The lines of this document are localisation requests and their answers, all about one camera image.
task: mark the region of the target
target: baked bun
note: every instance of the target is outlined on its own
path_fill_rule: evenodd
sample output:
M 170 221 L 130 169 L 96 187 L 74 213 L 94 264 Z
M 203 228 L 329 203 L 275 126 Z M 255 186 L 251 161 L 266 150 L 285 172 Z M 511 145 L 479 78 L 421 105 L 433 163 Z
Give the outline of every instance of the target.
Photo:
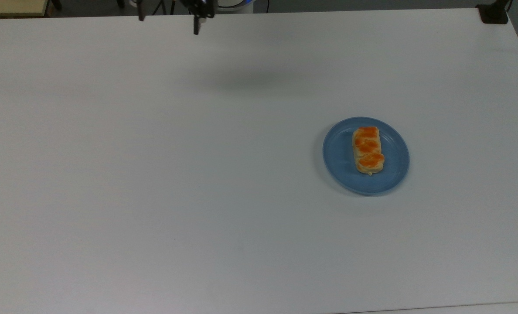
M 359 127 L 354 131 L 352 149 L 356 168 L 361 173 L 372 175 L 383 169 L 385 156 L 381 153 L 381 140 L 377 127 Z

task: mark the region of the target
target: white table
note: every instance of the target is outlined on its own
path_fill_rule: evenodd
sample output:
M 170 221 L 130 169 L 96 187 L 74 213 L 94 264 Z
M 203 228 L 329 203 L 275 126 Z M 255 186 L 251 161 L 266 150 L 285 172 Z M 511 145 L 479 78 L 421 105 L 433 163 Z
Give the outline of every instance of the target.
M 0 313 L 518 301 L 511 24 L 476 9 L 192 22 L 0 20 Z M 323 165 L 352 116 L 410 149 L 388 195 Z

